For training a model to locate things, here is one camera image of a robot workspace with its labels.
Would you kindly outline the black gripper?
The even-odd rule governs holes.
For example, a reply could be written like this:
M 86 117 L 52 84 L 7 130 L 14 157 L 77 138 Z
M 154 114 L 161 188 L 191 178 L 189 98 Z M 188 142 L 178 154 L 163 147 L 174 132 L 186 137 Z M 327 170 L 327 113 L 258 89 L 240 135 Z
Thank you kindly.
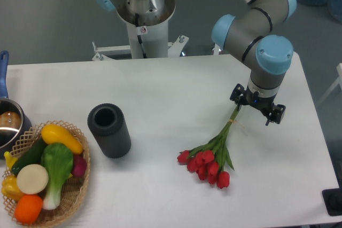
M 252 93 L 249 87 L 245 90 L 241 84 L 235 86 L 230 96 L 230 100 L 237 105 L 237 110 L 240 110 L 242 106 L 249 105 L 267 116 L 266 126 L 269 123 L 280 124 L 286 110 L 285 105 L 275 105 L 274 99 L 275 95 L 260 97 L 257 91 Z

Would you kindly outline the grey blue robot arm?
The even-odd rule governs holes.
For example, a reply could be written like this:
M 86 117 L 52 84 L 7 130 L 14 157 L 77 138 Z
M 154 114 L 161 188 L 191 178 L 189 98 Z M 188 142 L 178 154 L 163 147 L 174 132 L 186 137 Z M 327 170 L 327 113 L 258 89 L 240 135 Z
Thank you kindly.
M 134 59 L 170 55 L 168 22 L 175 0 L 96 0 L 107 11 L 117 11 L 126 23 Z M 296 0 L 245 0 L 249 11 L 241 18 L 222 16 L 212 29 L 212 41 L 251 71 L 247 87 L 237 85 L 230 99 L 238 106 L 259 110 L 269 123 L 280 123 L 284 105 L 274 99 L 290 67 L 293 46 L 273 27 L 286 21 L 297 7 Z

